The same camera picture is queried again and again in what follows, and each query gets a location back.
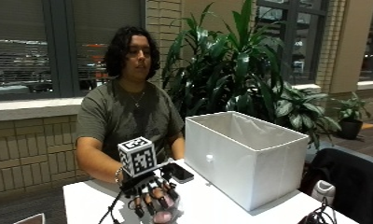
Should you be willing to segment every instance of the smartphone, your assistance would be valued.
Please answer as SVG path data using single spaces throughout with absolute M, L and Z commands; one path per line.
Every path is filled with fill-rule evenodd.
M 194 175 L 189 173 L 178 164 L 170 163 L 172 168 L 172 178 L 178 182 L 180 184 L 186 183 L 188 181 L 194 179 Z

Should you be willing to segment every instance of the plant pot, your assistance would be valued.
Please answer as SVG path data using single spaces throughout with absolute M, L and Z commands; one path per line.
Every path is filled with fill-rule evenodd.
M 361 120 L 342 119 L 339 121 L 341 130 L 338 131 L 338 135 L 345 139 L 357 139 L 362 125 Z

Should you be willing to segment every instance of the robotic hand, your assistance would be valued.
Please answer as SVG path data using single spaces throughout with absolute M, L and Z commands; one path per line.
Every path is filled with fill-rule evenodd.
M 169 223 L 176 219 L 180 201 L 176 186 L 169 182 L 168 174 L 161 173 L 158 177 L 153 172 L 130 178 L 122 183 L 121 191 L 130 199 L 128 208 L 134 210 L 138 218 L 144 217 L 144 208 L 146 208 L 154 223 Z

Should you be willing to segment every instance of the gray t-shirt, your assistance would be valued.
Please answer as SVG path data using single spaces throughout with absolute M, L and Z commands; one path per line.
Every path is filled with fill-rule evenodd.
M 142 96 L 130 95 L 117 79 L 92 90 L 77 115 L 77 138 L 100 140 L 103 152 L 118 161 L 117 144 L 142 136 L 153 142 L 162 162 L 168 137 L 181 132 L 184 121 L 162 89 L 148 82 L 142 92 Z

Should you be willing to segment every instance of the large leafy plant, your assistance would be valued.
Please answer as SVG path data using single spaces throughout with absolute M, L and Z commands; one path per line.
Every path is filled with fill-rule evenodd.
M 327 98 L 325 93 L 294 89 L 285 82 L 281 99 L 275 108 L 275 124 L 309 135 L 309 143 L 319 147 L 319 136 L 341 129 L 338 122 L 325 115 L 319 102 Z
M 274 48 L 281 42 L 265 35 L 267 27 L 251 27 L 251 0 L 233 11 L 236 32 L 224 22 L 226 34 L 202 27 L 210 6 L 198 20 L 194 15 L 182 19 L 188 29 L 169 48 L 162 88 L 173 79 L 169 95 L 182 117 L 233 110 L 274 122 L 281 93 L 273 88 L 282 88 Z M 190 60 L 181 58 L 182 50 L 193 53 Z
M 339 129 L 317 102 L 325 94 L 294 89 L 279 75 L 277 49 L 282 42 L 266 35 L 269 24 L 251 26 L 251 0 L 233 11 L 236 32 L 209 31 L 204 19 L 209 4 L 196 19 L 184 18 L 188 29 L 177 35 L 162 68 L 162 88 L 185 118 L 220 111 L 237 111 L 309 135 L 319 146 L 319 134 Z M 182 58 L 189 50 L 192 57 Z

